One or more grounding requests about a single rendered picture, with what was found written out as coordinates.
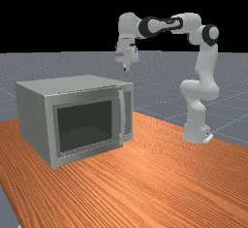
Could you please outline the grey microwave oven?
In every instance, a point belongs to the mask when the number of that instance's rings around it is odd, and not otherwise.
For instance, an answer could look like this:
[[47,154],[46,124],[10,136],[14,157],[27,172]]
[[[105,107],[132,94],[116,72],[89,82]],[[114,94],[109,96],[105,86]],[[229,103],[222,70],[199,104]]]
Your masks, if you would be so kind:
[[92,75],[15,84],[21,136],[52,167],[133,139],[134,85]]

